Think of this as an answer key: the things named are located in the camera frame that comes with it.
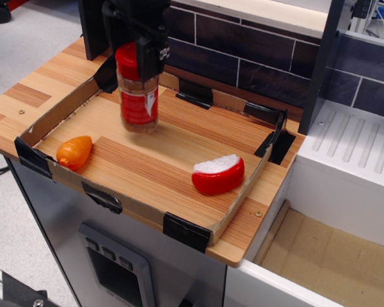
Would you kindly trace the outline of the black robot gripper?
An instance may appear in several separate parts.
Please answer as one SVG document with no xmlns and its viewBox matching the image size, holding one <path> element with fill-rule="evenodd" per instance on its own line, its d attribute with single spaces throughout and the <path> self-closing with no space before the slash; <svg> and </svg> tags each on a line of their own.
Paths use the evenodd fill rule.
<svg viewBox="0 0 384 307">
<path fill-rule="evenodd" d="M 136 43 L 140 81 L 163 72 L 170 54 L 164 12 L 170 1 L 104 1 L 102 17 L 110 45 Z"/>
</svg>

